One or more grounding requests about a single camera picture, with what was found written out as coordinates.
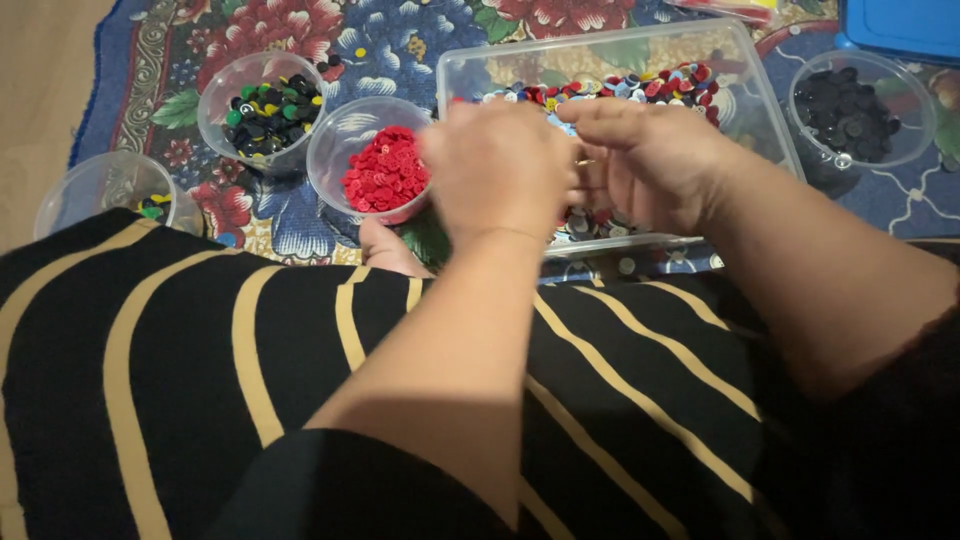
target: sleeve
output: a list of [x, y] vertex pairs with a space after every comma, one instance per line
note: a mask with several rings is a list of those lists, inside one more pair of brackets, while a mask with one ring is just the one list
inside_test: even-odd
[[840, 537], [960, 536], [960, 314], [828, 411]]
[[206, 540], [510, 538], [463, 484], [389, 444], [343, 430], [301, 430], [271, 444]]

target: forearm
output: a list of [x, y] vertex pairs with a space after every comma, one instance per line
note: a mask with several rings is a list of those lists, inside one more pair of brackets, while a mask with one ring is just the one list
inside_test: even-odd
[[839, 397], [956, 304], [957, 268], [870, 227], [776, 166], [748, 162], [742, 176], [721, 183], [705, 236], [801, 387], [817, 399]]
[[308, 428], [371, 436], [445, 469], [516, 525], [520, 402], [542, 246], [487, 233]]

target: left hand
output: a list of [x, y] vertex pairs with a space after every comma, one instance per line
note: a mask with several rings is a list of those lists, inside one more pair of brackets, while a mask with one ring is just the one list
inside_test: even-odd
[[454, 105], [417, 136], [432, 194], [454, 249], [506, 230], [543, 246], [577, 182], [572, 137], [528, 104]]

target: carpet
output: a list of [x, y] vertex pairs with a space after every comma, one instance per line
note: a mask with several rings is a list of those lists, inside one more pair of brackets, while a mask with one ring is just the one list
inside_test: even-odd
[[[203, 208], [215, 240], [287, 264], [359, 264], [357, 223], [325, 208], [309, 182], [255, 178], [204, 144], [200, 93], [230, 61], [272, 48], [315, 61], [349, 58], [363, 46], [372, 51], [364, 61], [324, 74], [328, 110], [369, 95], [431, 110], [434, 68], [445, 51], [543, 37], [544, 21], [554, 34], [572, 34], [708, 16], [661, 0], [118, 0], [97, 28], [96, 81], [70, 165], [111, 150], [147, 154]], [[805, 59], [833, 48], [836, 19], [836, 0], [792, 0], [778, 28], [753, 31], [779, 98]], [[576, 20], [587, 24], [570, 24]], [[936, 98], [935, 143], [889, 172], [865, 174], [837, 202], [900, 238], [960, 235], [960, 174], [941, 167], [944, 156], [960, 160], [960, 71], [903, 65]], [[442, 262], [445, 237], [431, 212], [398, 232], [422, 258]], [[722, 265], [699, 245], [548, 261], [543, 275], [611, 277], [623, 258], [634, 274]]]

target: foot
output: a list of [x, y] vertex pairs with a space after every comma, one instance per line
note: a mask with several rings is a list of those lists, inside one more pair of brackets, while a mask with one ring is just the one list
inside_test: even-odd
[[360, 223], [363, 263], [371, 268], [399, 272], [411, 278], [432, 278], [413, 252], [393, 231], [368, 217]]

